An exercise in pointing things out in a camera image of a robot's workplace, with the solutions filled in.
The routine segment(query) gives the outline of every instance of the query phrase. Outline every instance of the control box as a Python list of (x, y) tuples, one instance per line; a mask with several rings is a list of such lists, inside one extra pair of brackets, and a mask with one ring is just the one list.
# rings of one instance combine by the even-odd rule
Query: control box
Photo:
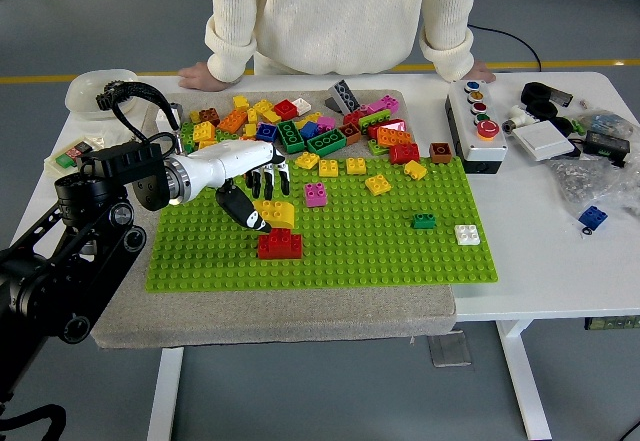
[(507, 142), (487, 83), (452, 82), (445, 109), (455, 152), (465, 173), (497, 173), (507, 154)]

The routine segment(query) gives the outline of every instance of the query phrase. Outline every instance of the human hand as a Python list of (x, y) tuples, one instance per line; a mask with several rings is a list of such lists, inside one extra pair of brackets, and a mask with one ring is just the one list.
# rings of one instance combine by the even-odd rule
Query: human hand
[(473, 79), (474, 81), (486, 81), (487, 83), (493, 83), (496, 80), (496, 75), (489, 71), (487, 65), (483, 61), (475, 60), (471, 70), (465, 74), (462, 79)]
[(183, 68), (178, 71), (178, 76), (182, 79), (178, 82), (181, 88), (199, 89), (200, 91), (222, 91), (227, 89), (233, 83), (225, 83), (218, 81), (209, 72), (207, 63), (199, 62), (190, 68)]

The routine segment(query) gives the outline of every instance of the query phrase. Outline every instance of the robotic hand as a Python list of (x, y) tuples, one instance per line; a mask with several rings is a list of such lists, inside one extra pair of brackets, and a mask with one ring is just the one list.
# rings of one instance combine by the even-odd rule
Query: robotic hand
[(260, 196), (264, 170), (265, 199), (273, 196), (273, 168), (280, 173), (280, 188), (289, 194), (289, 167), (272, 144), (264, 141), (227, 140), (188, 156), (171, 155), (165, 160), (169, 183), (169, 203), (181, 204), (194, 199), (202, 189), (217, 188), (216, 201), (241, 226), (269, 232), (271, 226), (260, 217), (253, 203), (233, 182), (244, 174), (254, 198)]

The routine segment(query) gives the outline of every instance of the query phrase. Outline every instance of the red button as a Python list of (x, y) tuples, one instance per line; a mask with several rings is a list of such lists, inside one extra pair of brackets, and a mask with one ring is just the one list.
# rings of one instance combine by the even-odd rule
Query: red button
[(500, 132), (500, 126), (493, 121), (484, 120), (478, 123), (478, 135), (484, 139), (493, 139)]

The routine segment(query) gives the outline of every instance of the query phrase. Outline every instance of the white lego brick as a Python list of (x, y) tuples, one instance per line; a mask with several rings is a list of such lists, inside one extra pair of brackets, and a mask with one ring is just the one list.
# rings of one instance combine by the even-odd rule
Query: white lego brick
[(306, 114), (309, 111), (311, 111), (311, 105), (302, 98), (298, 98), (295, 101), (291, 101), (291, 104), (293, 104), (298, 110), (298, 116), (302, 116), (303, 114)]
[(455, 227), (456, 239), (460, 246), (480, 244), (480, 236), (475, 224), (457, 224)]

